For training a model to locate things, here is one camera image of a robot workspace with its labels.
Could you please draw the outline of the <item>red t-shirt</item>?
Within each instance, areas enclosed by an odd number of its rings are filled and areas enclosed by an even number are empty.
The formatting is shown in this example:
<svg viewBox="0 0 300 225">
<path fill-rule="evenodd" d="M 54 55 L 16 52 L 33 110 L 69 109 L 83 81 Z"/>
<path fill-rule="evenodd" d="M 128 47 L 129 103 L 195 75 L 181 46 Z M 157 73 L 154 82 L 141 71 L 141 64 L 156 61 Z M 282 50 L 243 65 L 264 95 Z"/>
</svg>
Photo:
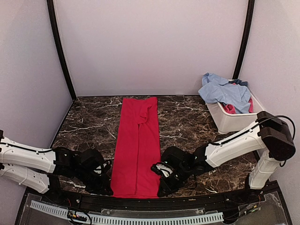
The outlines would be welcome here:
<svg viewBox="0 0 300 225">
<path fill-rule="evenodd" d="M 157 198 L 160 176 L 151 167 L 160 160 L 158 99 L 123 99 L 112 167 L 113 196 Z"/>
</svg>

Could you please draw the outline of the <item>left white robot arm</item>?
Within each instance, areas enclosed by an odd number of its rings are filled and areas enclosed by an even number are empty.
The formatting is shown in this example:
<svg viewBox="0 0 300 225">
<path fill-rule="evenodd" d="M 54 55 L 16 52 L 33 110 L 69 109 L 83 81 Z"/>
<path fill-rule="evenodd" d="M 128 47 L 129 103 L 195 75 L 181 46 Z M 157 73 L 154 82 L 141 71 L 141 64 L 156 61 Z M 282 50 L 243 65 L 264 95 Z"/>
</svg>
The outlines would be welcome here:
<svg viewBox="0 0 300 225">
<path fill-rule="evenodd" d="M 91 194 L 112 196 L 107 175 L 111 164 L 94 149 L 84 152 L 65 147 L 41 149 L 0 136 L 0 175 L 47 194 L 55 204 L 66 201 L 59 176 L 77 178 Z"/>
</svg>

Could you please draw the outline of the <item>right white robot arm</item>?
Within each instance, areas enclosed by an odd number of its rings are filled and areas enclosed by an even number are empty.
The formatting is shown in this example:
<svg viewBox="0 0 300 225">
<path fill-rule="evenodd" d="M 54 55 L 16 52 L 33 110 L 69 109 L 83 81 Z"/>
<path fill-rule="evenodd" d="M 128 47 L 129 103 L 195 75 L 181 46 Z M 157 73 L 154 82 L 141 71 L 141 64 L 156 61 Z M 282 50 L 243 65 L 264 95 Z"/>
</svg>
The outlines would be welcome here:
<svg viewBox="0 0 300 225">
<path fill-rule="evenodd" d="M 256 198 L 257 190 L 261 190 L 276 169 L 283 167 L 296 152 L 293 142 L 296 128 L 289 128 L 284 119 L 288 117 L 261 111 L 246 128 L 218 142 L 208 142 L 193 153 L 175 146 L 168 147 L 161 161 L 151 167 L 160 176 L 157 196 L 171 195 L 182 188 L 189 177 L 208 173 L 234 158 L 263 149 L 248 176 L 246 188 L 239 194 L 243 203 L 250 203 Z"/>
</svg>

